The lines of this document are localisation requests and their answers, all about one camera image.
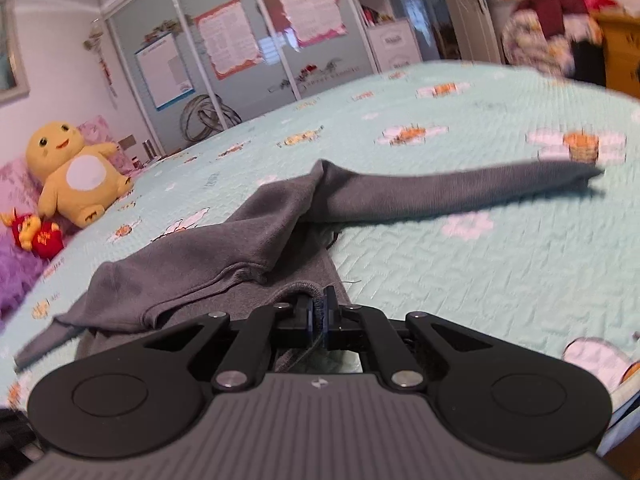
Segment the dark grey sweater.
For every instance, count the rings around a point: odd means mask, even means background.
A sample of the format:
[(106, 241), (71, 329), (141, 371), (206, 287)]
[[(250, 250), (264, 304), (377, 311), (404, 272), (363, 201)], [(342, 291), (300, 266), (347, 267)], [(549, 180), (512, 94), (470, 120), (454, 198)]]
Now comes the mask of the dark grey sweater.
[(102, 263), (67, 312), (14, 356), (27, 370), (86, 330), (144, 334), (219, 310), (244, 318), (296, 292), (320, 294), (338, 277), (314, 226), (386, 223), (476, 211), (586, 188), (601, 170), (583, 162), (518, 162), (419, 177), (357, 174), (318, 160), (309, 174), (258, 188), (225, 221), (154, 240)]

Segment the pile of clothes and quilt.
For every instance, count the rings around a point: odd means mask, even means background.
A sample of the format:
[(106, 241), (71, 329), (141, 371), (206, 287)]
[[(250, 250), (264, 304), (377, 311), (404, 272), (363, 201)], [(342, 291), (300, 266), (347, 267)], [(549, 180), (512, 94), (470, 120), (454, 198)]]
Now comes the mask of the pile of clothes and quilt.
[(606, 85), (602, 30), (587, 0), (518, 0), (501, 33), (506, 62)]

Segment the mint green bee bedspread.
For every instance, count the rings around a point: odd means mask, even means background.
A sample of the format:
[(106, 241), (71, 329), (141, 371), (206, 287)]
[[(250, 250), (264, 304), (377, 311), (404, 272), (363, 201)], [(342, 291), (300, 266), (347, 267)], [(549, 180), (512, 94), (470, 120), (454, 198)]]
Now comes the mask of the mint green bee bedspread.
[(153, 162), (51, 262), (2, 261), (1, 404), (74, 359), (326, 287), (588, 370), (612, 451), (639, 428), (638, 101), (424, 63)]

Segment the red plush toy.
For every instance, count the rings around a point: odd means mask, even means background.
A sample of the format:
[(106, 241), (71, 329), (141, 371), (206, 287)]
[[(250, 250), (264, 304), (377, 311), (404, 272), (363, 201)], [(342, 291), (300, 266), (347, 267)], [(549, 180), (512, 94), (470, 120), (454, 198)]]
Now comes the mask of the red plush toy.
[(63, 231), (55, 222), (36, 214), (18, 214), (15, 209), (2, 214), (1, 221), (11, 230), (17, 247), (42, 260), (52, 260), (64, 248)]

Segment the yellow plush toy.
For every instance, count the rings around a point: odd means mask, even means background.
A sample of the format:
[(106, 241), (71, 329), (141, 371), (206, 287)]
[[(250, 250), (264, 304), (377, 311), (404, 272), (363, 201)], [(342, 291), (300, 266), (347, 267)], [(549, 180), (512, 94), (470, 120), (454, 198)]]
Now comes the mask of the yellow plush toy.
[(110, 162), (113, 142), (88, 144), (68, 122), (49, 122), (29, 139), (25, 159), (41, 184), (38, 214), (57, 214), (79, 229), (99, 220), (116, 200), (132, 190), (130, 177)]

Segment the blue framed poster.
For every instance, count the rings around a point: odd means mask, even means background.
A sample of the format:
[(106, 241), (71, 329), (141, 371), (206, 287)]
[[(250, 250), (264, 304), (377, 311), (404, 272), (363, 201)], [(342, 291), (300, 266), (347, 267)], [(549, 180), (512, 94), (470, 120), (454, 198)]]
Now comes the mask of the blue framed poster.
[(156, 110), (164, 110), (195, 91), (171, 32), (140, 49), (134, 57)]

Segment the sliding wardrobe doors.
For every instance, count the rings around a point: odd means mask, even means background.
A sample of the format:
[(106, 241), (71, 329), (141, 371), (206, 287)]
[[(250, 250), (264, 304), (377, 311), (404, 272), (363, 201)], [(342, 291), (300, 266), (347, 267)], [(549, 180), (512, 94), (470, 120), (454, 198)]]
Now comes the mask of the sliding wardrobe doors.
[(170, 154), (371, 75), (356, 0), (99, 0), (151, 136)]

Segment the white drawer cabinet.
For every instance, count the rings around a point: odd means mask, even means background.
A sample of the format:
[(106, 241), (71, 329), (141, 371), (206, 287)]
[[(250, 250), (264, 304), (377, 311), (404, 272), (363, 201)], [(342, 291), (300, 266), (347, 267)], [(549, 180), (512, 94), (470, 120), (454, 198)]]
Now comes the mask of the white drawer cabinet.
[(367, 36), (382, 73), (422, 62), (416, 35), (406, 18), (369, 27)]

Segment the red bordered poster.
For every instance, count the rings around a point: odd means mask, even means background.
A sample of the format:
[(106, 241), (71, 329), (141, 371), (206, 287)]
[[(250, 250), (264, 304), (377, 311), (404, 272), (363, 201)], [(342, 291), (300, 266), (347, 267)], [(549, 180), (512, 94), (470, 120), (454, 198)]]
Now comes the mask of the red bordered poster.
[(194, 18), (194, 23), (218, 80), (254, 67), (264, 60), (241, 0), (216, 6)]

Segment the pink bordered poster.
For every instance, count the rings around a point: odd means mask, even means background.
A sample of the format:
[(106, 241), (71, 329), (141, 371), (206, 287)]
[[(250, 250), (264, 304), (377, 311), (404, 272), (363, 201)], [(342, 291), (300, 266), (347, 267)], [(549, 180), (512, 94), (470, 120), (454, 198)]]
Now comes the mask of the pink bordered poster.
[(337, 0), (279, 0), (301, 48), (347, 34)]

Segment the wooden yellow cabinet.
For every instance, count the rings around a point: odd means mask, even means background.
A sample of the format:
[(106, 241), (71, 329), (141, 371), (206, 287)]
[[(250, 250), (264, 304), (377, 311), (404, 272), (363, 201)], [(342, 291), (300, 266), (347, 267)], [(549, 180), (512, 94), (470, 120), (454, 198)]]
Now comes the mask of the wooden yellow cabinet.
[(639, 99), (638, 16), (611, 10), (593, 14), (592, 17), (602, 30), (606, 88)]

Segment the red hanging wall ornament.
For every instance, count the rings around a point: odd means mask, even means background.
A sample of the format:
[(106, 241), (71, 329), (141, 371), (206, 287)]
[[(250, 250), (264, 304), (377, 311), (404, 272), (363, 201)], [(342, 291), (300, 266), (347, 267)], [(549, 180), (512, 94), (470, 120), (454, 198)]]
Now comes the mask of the red hanging wall ornament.
[(87, 52), (90, 52), (98, 63), (101, 77), (105, 84), (108, 96), (114, 107), (117, 107), (117, 92), (114, 88), (113, 78), (110, 69), (108, 68), (106, 59), (104, 58), (102, 51), (102, 38), (104, 36), (104, 29), (100, 18), (95, 18), (90, 25), (88, 37), (82, 42), (82, 46)]

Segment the framed wall picture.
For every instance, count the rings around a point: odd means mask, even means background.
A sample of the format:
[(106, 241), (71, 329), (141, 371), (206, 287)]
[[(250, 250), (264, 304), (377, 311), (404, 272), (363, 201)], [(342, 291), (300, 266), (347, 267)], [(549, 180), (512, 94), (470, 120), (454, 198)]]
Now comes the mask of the framed wall picture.
[(2, 105), (23, 99), (30, 88), (17, 36), (14, 0), (1, 0)]

